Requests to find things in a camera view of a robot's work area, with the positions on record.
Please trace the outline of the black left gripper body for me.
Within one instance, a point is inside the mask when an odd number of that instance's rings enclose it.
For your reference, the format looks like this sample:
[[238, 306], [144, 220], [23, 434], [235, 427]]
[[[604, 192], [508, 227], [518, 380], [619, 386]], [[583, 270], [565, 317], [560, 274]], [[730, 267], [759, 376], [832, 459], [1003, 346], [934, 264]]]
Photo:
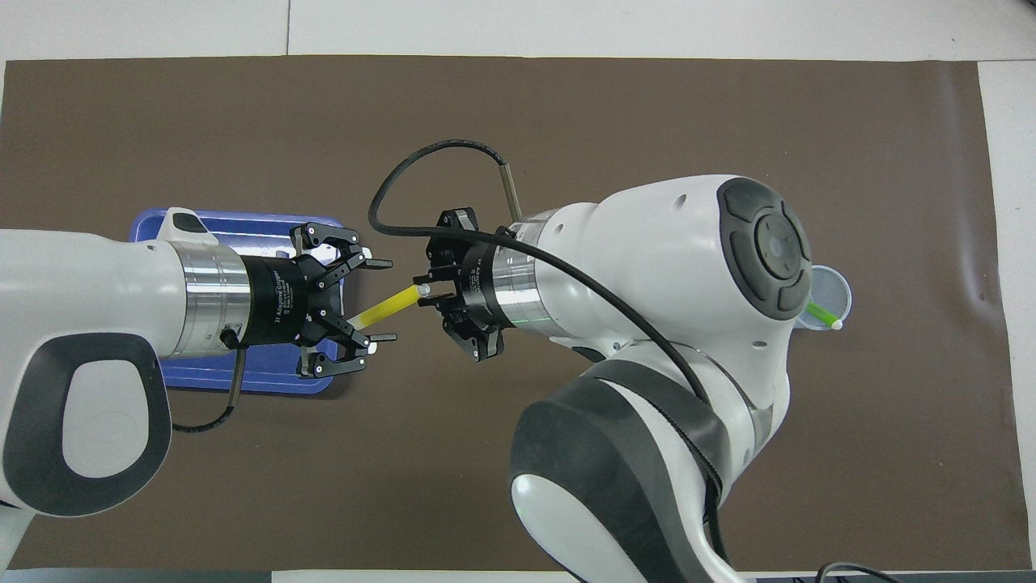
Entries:
[[317, 258], [301, 254], [293, 258], [243, 257], [249, 285], [249, 315], [243, 344], [299, 343], [313, 347], [329, 332], [308, 321], [308, 315], [322, 309], [327, 314], [342, 314], [342, 285], [310, 287], [322, 276], [327, 266]]

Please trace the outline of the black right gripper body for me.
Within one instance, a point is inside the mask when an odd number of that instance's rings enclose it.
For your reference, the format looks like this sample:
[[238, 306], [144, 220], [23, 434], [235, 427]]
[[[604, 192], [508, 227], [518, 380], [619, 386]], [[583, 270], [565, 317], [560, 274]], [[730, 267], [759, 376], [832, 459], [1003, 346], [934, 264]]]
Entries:
[[496, 244], [451, 239], [452, 257], [459, 274], [455, 276], [456, 299], [450, 322], [459, 330], [487, 330], [497, 325], [492, 263]]

